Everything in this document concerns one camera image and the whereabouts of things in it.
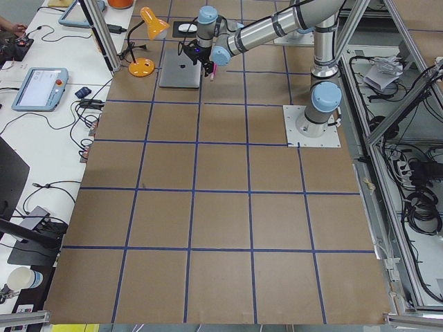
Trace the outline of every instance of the white mounting plate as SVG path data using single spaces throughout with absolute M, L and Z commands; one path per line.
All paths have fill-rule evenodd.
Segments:
M 305 111 L 306 106 L 302 105 L 284 105 L 284 126 L 286 127 L 286 138 L 289 147 L 341 147 L 340 138 L 338 137 L 337 128 L 330 126 L 325 133 L 318 138 L 310 138 L 301 134 L 296 127 L 298 116 Z
M 307 33 L 306 35 L 302 35 L 300 38 L 290 38 L 290 35 L 286 35 L 284 37 L 275 38 L 275 45 L 285 45 L 285 46 L 305 46 L 312 47 L 314 46 L 314 34 Z

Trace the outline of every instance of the robotic arm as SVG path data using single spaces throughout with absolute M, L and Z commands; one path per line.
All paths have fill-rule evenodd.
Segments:
M 297 125 L 304 135 L 319 137 L 341 101 L 341 90 L 334 83 L 338 71 L 334 35 L 336 14 L 342 5 L 343 0 L 291 0 L 288 8 L 247 26 L 218 15 L 211 6 L 204 6 L 200 8 L 197 18 L 197 38 L 183 45 L 183 51 L 194 64 L 200 61 L 205 76 L 208 76 L 214 71 L 214 63 L 225 66 L 235 55 L 295 30 L 314 27 L 312 103 L 306 108 L 303 119 L 297 120 Z

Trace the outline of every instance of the person's arm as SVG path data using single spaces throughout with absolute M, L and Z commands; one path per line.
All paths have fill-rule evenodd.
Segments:
M 24 34 L 26 28 L 27 26 L 22 23 L 11 23 L 4 17 L 0 16 L 0 30 L 9 31 L 20 37 Z

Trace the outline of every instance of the blue joint cap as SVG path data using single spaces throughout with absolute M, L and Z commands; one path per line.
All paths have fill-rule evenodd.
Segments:
M 316 109 L 323 113 L 329 113 L 339 106 L 341 90 L 335 83 L 322 82 L 314 87 L 311 98 Z
M 211 24 L 217 19 L 218 16 L 219 13 L 217 12 L 217 9 L 212 6 L 203 6 L 200 8 L 197 22 L 200 24 Z
M 226 66 L 230 62 L 230 53 L 221 46 L 214 46 L 213 48 L 213 60 L 218 66 Z
M 312 33 L 314 31 L 314 27 L 303 30 L 303 29 L 297 29 L 297 32 L 302 35 L 307 35 L 308 33 Z

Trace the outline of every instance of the white cup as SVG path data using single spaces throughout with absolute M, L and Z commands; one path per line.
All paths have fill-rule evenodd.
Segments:
M 20 291 L 25 288 L 38 287 L 42 281 L 43 274 L 25 266 L 21 266 L 11 272 L 6 284 L 13 291 Z

